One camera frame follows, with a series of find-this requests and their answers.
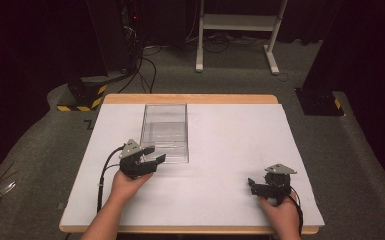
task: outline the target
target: white table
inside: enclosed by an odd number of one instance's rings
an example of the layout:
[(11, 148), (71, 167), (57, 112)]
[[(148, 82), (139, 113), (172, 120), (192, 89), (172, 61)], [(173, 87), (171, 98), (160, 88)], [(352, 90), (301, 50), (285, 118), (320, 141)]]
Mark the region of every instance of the white table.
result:
[[(145, 103), (187, 103), (189, 163), (161, 164), (123, 211), (120, 232), (271, 234), (247, 178), (282, 163), (304, 212), (303, 234), (324, 225), (282, 105), (270, 95), (110, 94), (101, 107), (67, 207), (64, 232), (84, 232), (96, 215), (98, 181), (108, 155), (140, 141)], [(118, 163), (118, 154), (110, 161)], [(107, 171), (106, 201), (117, 167)]]
[(283, 14), (288, 0), (281, 0), (277, 15), (274, 16), (255, 16), (255, 15), (229, 15), (229, 14), (205, 14), (204, 0), (201, 0), (201, 10), (199, 18), (199, 36), (196, 54), (195, 69), (197, 72), (204, 71), (204, 30), (242, 30), (242, 31), (262, 31), (271, 32), (268, 45), (264, 45), (264, 53), (270, 65), (273, 75), (280, 73), (276, 60), (273, 55), (273, 47), (276, 42), (282, 23)]

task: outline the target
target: black cable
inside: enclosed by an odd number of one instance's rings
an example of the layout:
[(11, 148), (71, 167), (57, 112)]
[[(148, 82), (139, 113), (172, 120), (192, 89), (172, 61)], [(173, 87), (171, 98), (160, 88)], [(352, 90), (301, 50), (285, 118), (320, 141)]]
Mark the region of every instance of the black cable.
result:
[(129, 82), (122, 89), (120, 89), (120, 91), (118, 91), (117, 93), (121, 93), (124, 89), (126, 89), (130, 85), (130, 83), (133, 81), (133, 79), (139, 73), (141, 66), (142, 66), (142, 57), (140, 58), (139, 66), (136, 69), (135, 74), (133, 74), (133, 76), (130, 78)]
[(152, 78), (151, 87), (149, 88), (149, 93), (152, 93), (152, 90), (154, 89), (155, 77), (157, 76), (157, 68), (155, 67), (155, 64), (148, 58), (142, 58), (142, 59), (150, 62), (152, 64), (152, 67), (154, 67), (154, 77)]
[(302, 209), (301, 209), (301, 200), (298, 196), (298, 193), (297, 191), (295, 191), (295, 189), (293, 187), (291, 187), (291, 189), (295, 192), (295, 194), (297, 195), (297, 200), (298, 200), (298, 203), (297, 201), (295, 201), (295, 199), (293, 197), (291, 197), (291, 195), (287, 195), (289, 199), (292, 200), (292, 202), (294, 203), (295, 205), (295, 208), (297, 209), (297, 212), (298, 212), (298, 218), (299, 218), (299, 226), (298, 226), (298, 233), (299, 235), (301, 236), (301, 232), (302, 232), (302, 225), (304, 224), (304, 214), (302, 212)]
[(163, 49), (163, 47), (162, 47), (161, 45), (157, 45), (157, 46), (153, 46), (153, 47), (145, 47), (145, 49), (151, 49), (151, 48), (154, 48), (154, 47), (158, 47), (158, 50), (157, 50), (156, 52), (143, 54), (143, 56), (152, 56), (152, 55), (155, 55), (155, 54), (161, 52), (161, 50)]
[(107, 169), (109, 167), (107, 167), (109, 161), (111, 160), (112, 156), (118, 152), (118, 151), (121, 151), (124, 149), (124, 146), (126, 146), (126, 144), (124, 144), (122, 147), (119, 147), (117, 149), (115, 149), (107, 158), (107, 161), (105, 162), (105, 165), (104, 165), (104, 168), (102, 169), (102, 173), (101, 173), (101, 178), (99, 178), (99, 189), (98, 189), (98, 206), (97, 206), (97, 211), (96, 212), (99, 212), (99, 210), (101, 210), (101, 207), (102, 207), (102, 194), (104, 192), (104, 175), (105, 175), (105, 171), (107, 171)]
[(68, 240), (68, 238), (71, 236), (71, 233), (67, 233), (67, 235), (65, 235), (65, 238), (64, 240)]

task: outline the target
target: transparent container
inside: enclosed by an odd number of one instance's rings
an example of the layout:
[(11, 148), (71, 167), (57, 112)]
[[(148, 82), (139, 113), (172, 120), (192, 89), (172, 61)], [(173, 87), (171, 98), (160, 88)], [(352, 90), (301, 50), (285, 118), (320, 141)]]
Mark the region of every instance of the transparent container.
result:
[(166, 154), (165, 163), (188, 163), (187, 105), (146, 104), (140, 145), (155, 146), (145, 161)]

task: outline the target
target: hand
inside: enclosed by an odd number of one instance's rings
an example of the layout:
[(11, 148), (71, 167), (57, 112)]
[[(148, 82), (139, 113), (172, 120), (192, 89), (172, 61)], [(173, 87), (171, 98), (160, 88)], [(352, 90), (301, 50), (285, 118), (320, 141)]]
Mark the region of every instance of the hand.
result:
[(153, 173), (150, 173), (132, 180), (124, 175), (123, 172), (117, 171), (114, 175), (108, 201), (116, 201), (120, 205), (125, 205), (152, 175)]
[[(296, 201), (295, 193), (291, 197)], [(285, 197), (277, 207), (272, 206), (264, 197), (258, 197), (258, 200), (280, 239), (301, 239), (298, 211), (291, 199)]]

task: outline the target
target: dark background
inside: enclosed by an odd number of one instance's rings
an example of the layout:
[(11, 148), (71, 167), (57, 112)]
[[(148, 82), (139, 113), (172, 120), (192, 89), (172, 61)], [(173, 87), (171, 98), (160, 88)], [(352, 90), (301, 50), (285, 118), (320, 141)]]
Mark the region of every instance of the dark background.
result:
[[(206, 1), (206, 12), (271, 14), (278, 4)], [(182, 48), (195, 1), (143, 0), (141, 6), (145, 35)], [(0, 1), (0, 163), (49, 110), (51, 89), (72, 78), (106, 74), (96, 31), (86, 1)], [(347, 94), (385, 169), (385, 1), (290, 0), (278, 40), (295, 39), (303, 44), (325, 40), (311, 71), (326, 69), (317, 71), (319, 86), (334, 79), (328, 89)]]

